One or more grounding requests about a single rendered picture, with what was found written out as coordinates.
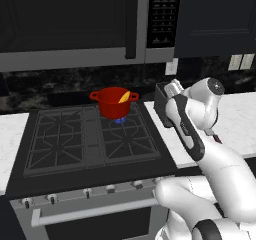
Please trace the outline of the dark wall cupboard door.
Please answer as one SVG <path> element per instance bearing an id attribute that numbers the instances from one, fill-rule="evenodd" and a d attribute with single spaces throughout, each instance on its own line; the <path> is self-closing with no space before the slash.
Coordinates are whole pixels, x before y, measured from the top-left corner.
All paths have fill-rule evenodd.
<path id="1" fill-rule="evenodd" d="M 178 58 L 256 53 L 256 0 L 180 0 Z"/>

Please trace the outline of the white wall socket plate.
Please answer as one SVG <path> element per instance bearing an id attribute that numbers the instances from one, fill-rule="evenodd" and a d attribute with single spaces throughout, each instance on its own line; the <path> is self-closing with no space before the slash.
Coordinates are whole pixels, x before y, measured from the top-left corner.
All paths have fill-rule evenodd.
<path id="1" fill-rule="evenodd" d="M 240 69 L 249 70 L 251 68 L 253 60 L 254 60 L 254 54 L 245 54 L 243 56 Z"/>
<path id="2" fill-rule="evenodd" d="M 232 55 L 230 62 L 229 62 L 229 66 L 228 66 L 228 70 L 229 71 L 236 71 L 240 68 L 240 64 L 242 61 L 242 57 L 243 55 Z"/>
<path id="3" fill-rule="evenodd" d="M 178 68 L 178 59 L 174 58 L 171 62 L 166 63 L 165 74 L 166 75 L 176 75 Z"/>

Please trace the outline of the black gas hob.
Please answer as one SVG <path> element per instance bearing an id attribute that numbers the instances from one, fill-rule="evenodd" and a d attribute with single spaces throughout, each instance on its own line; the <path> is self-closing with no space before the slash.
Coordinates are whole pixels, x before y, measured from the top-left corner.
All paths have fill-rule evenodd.
<path id="1" fill-rule="evenodd" d="M 34 110 L 6 188 L 13 200 L 171 176 L 177 171 L 142 103 L 123 123 L 100 115 L 95 104 Z"/>

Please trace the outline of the black box container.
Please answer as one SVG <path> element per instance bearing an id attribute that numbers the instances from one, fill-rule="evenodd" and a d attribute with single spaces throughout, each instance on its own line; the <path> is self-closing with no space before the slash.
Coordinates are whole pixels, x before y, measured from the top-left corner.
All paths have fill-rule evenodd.
<path id="1" fill-rule="evenodd" d="M 165 107 L 168 102 L 168 97 L 164 90 L 164 87 L 167 85 L 166 82 L 157 83 L 155 86 L 155 96 L 154 96 L 154 110 L 158 115 L 160 121 L 162 122 L 165 128 L 171 128 L 172 122 L 166 116 Z"/>

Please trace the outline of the yellow corn cob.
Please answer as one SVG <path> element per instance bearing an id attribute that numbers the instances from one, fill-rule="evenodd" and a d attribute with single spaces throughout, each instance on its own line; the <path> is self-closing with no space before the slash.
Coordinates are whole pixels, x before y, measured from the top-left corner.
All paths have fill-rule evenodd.
<path id="1" fill-rule="evenodd" d="M 126 93 L 124 93 L 122 95 L 122 97 L 120 98 L 118 103 L 124 103 L 124 102 L 128 101 L 129 97 L 130 97 L 130 91 L 127 91 Z"/>

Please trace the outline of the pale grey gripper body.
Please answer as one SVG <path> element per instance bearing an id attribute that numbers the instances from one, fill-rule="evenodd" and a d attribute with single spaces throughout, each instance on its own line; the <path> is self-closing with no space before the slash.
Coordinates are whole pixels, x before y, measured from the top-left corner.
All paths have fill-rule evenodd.
<path id="1" fill-rule="evenodd" d="M 173 79 L 170 83 L 164 86 L 164 91 L 169 99 L 182 93 L 184 88 L 177 79 Z"/>

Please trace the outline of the dark base cupboard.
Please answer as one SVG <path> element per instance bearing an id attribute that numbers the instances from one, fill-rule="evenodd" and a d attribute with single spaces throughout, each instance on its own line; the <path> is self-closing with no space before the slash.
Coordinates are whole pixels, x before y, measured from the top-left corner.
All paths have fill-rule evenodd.
<path id="1" fill-rule="evenodd" d="M 10 202 L 0 196 L 0 240 L 26 240 Z"/>

